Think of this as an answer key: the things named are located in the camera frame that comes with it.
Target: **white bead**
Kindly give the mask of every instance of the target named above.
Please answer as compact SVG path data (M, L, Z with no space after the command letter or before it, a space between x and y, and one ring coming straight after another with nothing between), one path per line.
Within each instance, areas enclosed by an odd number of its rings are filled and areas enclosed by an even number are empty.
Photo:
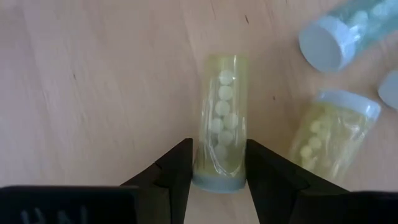
M230 100L232 99L232 96L234 95L234 91L230 86L220 86L220 89L218 89L218 96L222 100Z
M386 3L379 3L372 8L371 14L374 17L384 19L388 16L388 10L389 8Z
M352 26L363 25L368 22L369 16L365 11L356 12L350 19Z
M317 136L321 140L326 140L328 138L328 136L329 136L329 130L326 129L326 128L321 128L321 130L319 130Z
M234 139L234 135L230 131L222 131L218 135L218 144L229 146Z
M321 122L320 121L312 121L310 130L312 133L317 133L321 129Z
M224 160L226 158L226 155L227 155L227 150L226 150L225 146L223 146L221 144L218 144L214 148L214 153L215 153L217 159Z
M234 73L230 72L229 70L222 70L218 77L220 83L223 85L229 85L235 79Z
M226 101L220 100L216 104L216 113L220 116L225 116L229 113L229 110L231 109L229 103Z
M329 159L323 159L322 166L323 167L331 167L331 161Z
M329 128L331 126L331 118L327 115L323 115L322 117L320 117L319 121L321 122L323 127Z
M310 146L304 146L300 149L300 155L303 158L309 158L312 155L312 148Z
M320 149L322 147L322 142L321 139L313 136L308 140L308 145L310 145L312 149Z
M229 115L225 116L224 119L224 126L228 129L235 129L238 125L238 116L235 113L230 113Z
M303 159L302 167L308 171L312 171L315 168L315 159Z
M209 122L209 129L212 133L218 134L223 130L223 128L224 122L219 118L212 119L211 122Z

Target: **plastic tube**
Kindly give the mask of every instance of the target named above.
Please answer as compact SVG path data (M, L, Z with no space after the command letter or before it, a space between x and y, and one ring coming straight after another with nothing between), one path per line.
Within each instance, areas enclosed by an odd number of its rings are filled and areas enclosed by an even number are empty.
M206 61L192 180L203 190L231 193L246 183L247 65L238 55L212 55Z

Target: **plastic vial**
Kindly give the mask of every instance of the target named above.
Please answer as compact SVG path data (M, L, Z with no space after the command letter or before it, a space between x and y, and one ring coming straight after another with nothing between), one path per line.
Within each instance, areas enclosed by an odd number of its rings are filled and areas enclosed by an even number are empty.
M298 39L304 57L313 67L333 73L396 29L397 0L351 0L311 23Z
M247 64L238 55L212 55L206 61L192 179L203 190L231 193L246 184Z
M290 160L329 181L341 181L381 107L344 90L321 92L290 150Z

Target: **white cap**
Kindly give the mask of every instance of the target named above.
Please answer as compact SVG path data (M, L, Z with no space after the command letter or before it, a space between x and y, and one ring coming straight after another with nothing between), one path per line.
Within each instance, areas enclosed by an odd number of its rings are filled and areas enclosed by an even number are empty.
M398 110L398 71L391 71L379 87L380 98Z
M345 90L321 91L316 101L329 102L342 108L351 109L375 121L381 112L380 105L375 101Z
M301 31L298 41L307 61L325 73L338 72L355 56L354 35L333 16L325 16Z
M245 177L215 177L193 174L192 183L202 190L219 194L235 193L246 185Z

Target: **wooden table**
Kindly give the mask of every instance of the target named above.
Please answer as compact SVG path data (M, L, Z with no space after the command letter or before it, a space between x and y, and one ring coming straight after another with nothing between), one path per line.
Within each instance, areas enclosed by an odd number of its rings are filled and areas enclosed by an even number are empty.
M251 61L248 135L286 155L310 99L341 88L380 101L398 35L338 75L297 34L338 0L0 0L0 185L118 185L198 131L210 53ZM383 105L342 186L398 190L398 114ZM248 189L191 188L187 223L257 223Z

